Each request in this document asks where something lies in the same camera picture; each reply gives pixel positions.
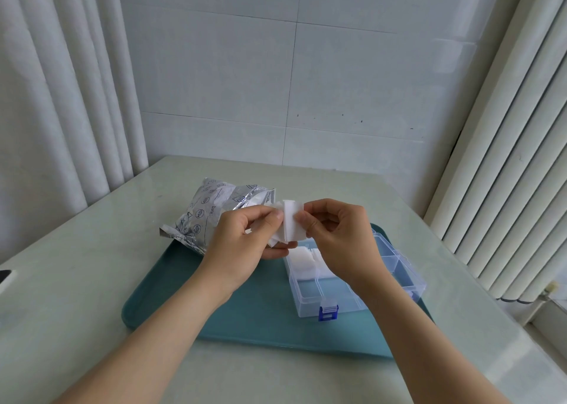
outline foil pouch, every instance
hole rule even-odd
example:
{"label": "foil pouch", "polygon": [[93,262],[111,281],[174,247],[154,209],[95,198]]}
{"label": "foil pouch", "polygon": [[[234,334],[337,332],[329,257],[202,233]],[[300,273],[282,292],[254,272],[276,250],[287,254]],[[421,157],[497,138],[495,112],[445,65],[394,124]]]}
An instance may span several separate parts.
{"label": "foil pouch", "polygon": [[258,185],[235,186],[207,178],[195,192],[187,211],[173,227],[162,225],[160,234],[174,238],[204,255],[223,212],[261,204],[271,205],[275,197],[275,189]]}

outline person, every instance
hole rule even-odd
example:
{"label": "person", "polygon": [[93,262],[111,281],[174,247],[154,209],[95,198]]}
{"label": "person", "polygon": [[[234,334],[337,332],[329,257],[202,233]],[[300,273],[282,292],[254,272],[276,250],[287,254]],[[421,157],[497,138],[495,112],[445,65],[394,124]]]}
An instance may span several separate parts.
{"label": "person", "polygon": [[[245,233],[257,220],[252,232]],[[295,220],[329,269],[364,300],[416,404],[509,401],[450,343],[383,264],[365,209],[332,199],[306,203]],[[252,206],[223,213],[199,268],[120,347],[55,402],[157,403],[209,316],[252,274],[283,213]]]}

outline person's left arm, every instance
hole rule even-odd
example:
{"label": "person's left arm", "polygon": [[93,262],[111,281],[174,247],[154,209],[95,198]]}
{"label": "person's left arm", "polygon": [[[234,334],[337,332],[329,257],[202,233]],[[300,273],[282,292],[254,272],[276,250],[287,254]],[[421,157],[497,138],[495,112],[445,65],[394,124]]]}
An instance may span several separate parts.
{"label": "person's left arm", "polygon": [[280,258],[296,246],[266,248],[282,221],[283,212],[266,206],[225,212],[191,278],[55,403],[159,402],[209,316],[250,277],[260,257]]}

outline person's left hand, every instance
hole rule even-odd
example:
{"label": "person's left hand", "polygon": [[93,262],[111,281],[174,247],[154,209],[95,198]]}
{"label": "person's left hand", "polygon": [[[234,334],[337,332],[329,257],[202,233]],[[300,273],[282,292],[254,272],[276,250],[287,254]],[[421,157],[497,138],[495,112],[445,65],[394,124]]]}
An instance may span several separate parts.
{"label": "person's left hand", "polygon": [[250,277],[260,258],[285,257],[289,254],[288,249],[297,247],[296,241],[266,247],[270,237],[280,228],[283,214],[281,210],[267,206],[224,212],[198,271],[215,286],[220,286],[228,299]]}

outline white tabletop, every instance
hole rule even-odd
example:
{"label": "white tabletop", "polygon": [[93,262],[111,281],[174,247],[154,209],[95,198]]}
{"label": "white tabletop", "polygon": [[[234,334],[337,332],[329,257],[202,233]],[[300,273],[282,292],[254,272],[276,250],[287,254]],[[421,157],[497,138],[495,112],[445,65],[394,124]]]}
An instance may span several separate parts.
{"label": "white tabletop", "polygon": [[[120,310],[171,242],[158,227],[175,222],[204,177],[364,205],[427,281],[437,325],[488,379],[513,402],[567,402],[563,372],[379,176],[167,157],[2,265],[19,274],[0,296],[2,403],[52,400],[128,335]],[[163,402],[411,399],[392,360],[197,341]]]}

